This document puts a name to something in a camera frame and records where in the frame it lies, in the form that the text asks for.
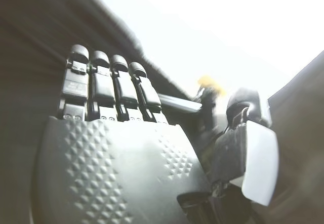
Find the blurry yellow object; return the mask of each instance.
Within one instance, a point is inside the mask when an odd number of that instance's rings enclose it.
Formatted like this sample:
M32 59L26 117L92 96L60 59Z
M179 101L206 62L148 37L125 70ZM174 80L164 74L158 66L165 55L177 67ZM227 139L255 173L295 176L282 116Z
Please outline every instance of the blurry yellow object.
M216 92L222 96L226 95L225 89L223 89L217 82L215 82L210 76L204 75L198 80L198 84L202 87L212 86Z

